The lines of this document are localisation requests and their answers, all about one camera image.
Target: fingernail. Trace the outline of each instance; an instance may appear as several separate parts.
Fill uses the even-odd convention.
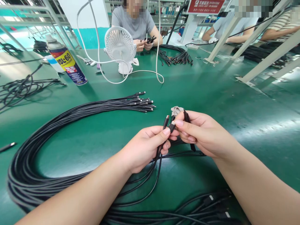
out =
[[[175,123],[177,126],[182,127],[183,126],[183,121],[182,120],[175,120]]]
[[[168,135],[171,131],[170,131],[170,128],[166,127],[162,132],[163,132],[165,135]]]
[[[195,141],[195,138],[193,138],[193,137],[188,137],[187,139],[188,139],[189,141],[193,141],[193,142]]]

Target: striped shirt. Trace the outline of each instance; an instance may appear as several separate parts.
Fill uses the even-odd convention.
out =
[[[284,31],[290,28],[298,27],[299,24],[291,23],[291,12],[288,11],[284,14],[282,14],[280,17],[278,17],[269,27],[268,29],[276,30],[276,31]],[[290,33],[281,37],[278,37],[276,39],[267,40],[267,41],[286,41],[290,36],[292,36],[294,33]]]

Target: white glove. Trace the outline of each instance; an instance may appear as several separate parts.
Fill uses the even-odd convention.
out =
[[[212,37],[209,41],[208,41],[208,43],[213,43],[213,42],[217,42],[218,41],[218,39],[216,39],[215,37]]]

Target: gray t-shirt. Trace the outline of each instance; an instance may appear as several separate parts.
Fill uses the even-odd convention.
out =
[[[225,30],[227,29],[228,25],[230,24],[232,18],[234,17],[234,12],[229,12],[226,17],[221,17],[213,24],[213,28],[216,31],[215,38],[220,39]],[[247,27],[252,27],[257,23],[258,18],[241,18],[241,20],[237,23],[233,31],[230,35],[235,33],[241,32],[242,30],[246,29]]]
[[[144,40],[146,33],[150,34],[155,23],[148,10],[144,12],[144,15],[134,19],[127,14],[123,6],[119,6],[112,12],[112,26],[125,28],[133,40]]]

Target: forearm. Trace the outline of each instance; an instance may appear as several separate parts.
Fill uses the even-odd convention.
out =
[[[205,33],[203,36],[202,36],[202,40],[204,41],[209,41],[211,39],[210,35]]]
[[[266,32],[260,38],[261,41],[273,40],[276,38],[280,38],[284,35],[296,32],[295,28],[290,28],[284,31],[275,31],[272,29],[266,30]]]
[[[99,224],[131,175],[122,151],[38,206],[17,224]]]
[[[226,43],[244,43],[246,40],[248,40],[248,38],[250,37],[250,34],[246,34],[246,35],[242,35],[242,36],[233,36],[233,37],[229,37],[227,38]]]
[[[245,148],[214,161],[253,225],[299,224],[300,194]]]

